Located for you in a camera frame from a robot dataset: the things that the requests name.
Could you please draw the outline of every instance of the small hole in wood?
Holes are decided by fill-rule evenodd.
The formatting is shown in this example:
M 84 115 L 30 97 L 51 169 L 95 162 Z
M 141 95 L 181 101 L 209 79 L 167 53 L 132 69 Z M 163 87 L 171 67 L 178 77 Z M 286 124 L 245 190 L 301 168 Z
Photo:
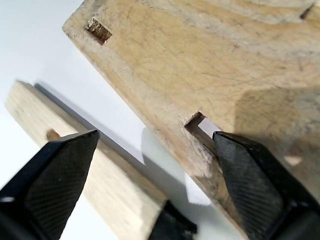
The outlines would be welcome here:
M 94 17 L 90 19 L 85 29 L 95 37 L 95 39 L 101 44 L 105 44 L 109 38 L 112 37 L 112 33 L 108 31 L 100 22 Z
M 213 154 L 216 153 L 213 135 L 215 131 L 221 131 L 207 117 L 197 112 L 184 126 L 201 144 L 203 144 Z
M 60 138 L 60 135 L 55 130 L 53 130 L 52 128 L 49 129 L 48 131 L 46 131 L 46 139 L 48 141 L 54 141 L 54 140 L 57 140 L 59 138 Z

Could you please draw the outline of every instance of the black clamp jaw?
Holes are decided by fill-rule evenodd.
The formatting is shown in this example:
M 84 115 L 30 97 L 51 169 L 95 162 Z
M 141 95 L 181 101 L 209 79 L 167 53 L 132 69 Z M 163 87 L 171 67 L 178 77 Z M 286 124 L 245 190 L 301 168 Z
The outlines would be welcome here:
M 320 239 L 318 202 L 266 147 L 222 131 L 215 132 L 213 140 L 250 240 Z
M 48 142 L 0 191 L 0 239 L 58 240 L 84 188 L 99 132 Z

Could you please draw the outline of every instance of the wooden stick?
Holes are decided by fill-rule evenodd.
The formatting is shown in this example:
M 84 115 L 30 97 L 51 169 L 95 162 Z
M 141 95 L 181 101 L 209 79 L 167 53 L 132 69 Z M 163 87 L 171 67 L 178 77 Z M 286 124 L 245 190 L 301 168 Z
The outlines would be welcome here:
M 13 118 L 43 146 L 87 129 L 32 85 L 16 81 L 5 101 Z M 148 239 L 167 197 L 115 151 L 98 143 L 84 195 L 120 240 Z

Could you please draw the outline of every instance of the weathered wood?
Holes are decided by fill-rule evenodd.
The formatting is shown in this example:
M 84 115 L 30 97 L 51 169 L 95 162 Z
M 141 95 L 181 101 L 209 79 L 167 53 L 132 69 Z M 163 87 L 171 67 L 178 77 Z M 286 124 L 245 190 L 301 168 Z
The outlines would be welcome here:
M 185 124 L 201 112 L 261 142 L 319 201 L 318 12 L 313 0 L 85 0 L 63 30 L 239 224 L 219 164 Z M 112 36 L 97 41 L 92 18 Z
M 87 129 L 30 84 L 16 81 L 5 106 L 39 145 Z M 125 159 L 99 141 L 85 197 L 120 240 L 147 240 L 166 196 Z

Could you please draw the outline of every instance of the black plastic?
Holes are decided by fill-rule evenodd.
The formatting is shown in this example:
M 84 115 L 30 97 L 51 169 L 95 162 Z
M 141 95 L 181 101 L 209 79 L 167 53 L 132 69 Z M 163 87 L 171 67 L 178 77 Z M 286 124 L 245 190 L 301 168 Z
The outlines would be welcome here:
M 84 188 L 99 132 L 48 142 L 0 191 L 0 239 L 58 240 Z
M 221 131 L 213 140 L 228 192 L 250 240 L 280 240 L 307 212 L 319 216 L 317 201 L 262 144 Z M 316 231 L 319 221 L 314 224 Z
M 197 225 L 185 218 L 167 201 L 157 218 L 149 240 L 192 240 Z

